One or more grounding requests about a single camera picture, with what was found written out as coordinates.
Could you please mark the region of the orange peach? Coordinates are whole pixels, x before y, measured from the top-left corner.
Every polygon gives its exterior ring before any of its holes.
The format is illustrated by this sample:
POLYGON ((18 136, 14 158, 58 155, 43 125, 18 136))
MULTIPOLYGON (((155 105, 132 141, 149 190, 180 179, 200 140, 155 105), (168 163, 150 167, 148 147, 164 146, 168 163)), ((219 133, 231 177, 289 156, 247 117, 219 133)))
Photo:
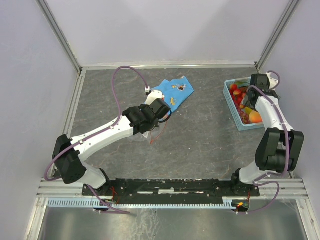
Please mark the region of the orange peach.
POLYGON ((249 114, 248 118, 249 118, 249 121, 253 124, 258 124, 263 121, 261 115, 254 110, 249 114))

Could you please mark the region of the clear zip bag orange zipper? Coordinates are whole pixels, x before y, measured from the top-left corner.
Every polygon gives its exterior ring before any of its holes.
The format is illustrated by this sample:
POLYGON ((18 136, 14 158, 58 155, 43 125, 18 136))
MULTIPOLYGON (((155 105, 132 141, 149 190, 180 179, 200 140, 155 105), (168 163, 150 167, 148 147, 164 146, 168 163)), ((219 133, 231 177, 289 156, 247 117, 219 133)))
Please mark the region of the clear zip bag orange zipper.
POLYGON ((152 131, 147 131, 144 134, 138 133, 129 137, 129 140, 132 142, 148 142, 149 144, 152 144, 163 134, 167 127, 167 123, 167 121, 160 123, 159 127, 155 127, 152 131))

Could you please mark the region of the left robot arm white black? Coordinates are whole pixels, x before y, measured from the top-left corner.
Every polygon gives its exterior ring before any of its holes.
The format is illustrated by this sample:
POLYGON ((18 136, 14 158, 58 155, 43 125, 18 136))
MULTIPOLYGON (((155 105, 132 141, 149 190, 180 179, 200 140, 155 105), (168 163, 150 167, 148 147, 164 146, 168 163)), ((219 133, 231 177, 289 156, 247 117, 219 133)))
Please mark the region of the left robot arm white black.
POLYGON ((86 160, 103 148, 125 138, 144 134, 165 123, 171 108, 161 98, 150 104, 129 107, 113 121, 86 134, 68 138, 59 136, 52 159, 63 183, 81 183, 106 195, 112 186, 111 180, 101 168, 93 167, 86 160))

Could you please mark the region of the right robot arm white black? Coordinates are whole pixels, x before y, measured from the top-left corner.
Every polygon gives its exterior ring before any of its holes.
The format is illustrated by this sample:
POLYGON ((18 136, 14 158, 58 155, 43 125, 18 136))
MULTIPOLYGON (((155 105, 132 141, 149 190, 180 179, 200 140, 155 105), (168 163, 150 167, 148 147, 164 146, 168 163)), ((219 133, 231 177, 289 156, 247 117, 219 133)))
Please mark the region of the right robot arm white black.
POLYGON ((242 104, 257 111, 265 133, 255 152, 254 161, 239 168, 231 177, 229 189, 236 196, 244 196, 262 187, 262 180, 271 176, 281 177, 295 170, 304 143, 304 134, 296 131, 286 120, 279 106, 276 88, 279 78, 270 72, 255 73, 242 104))

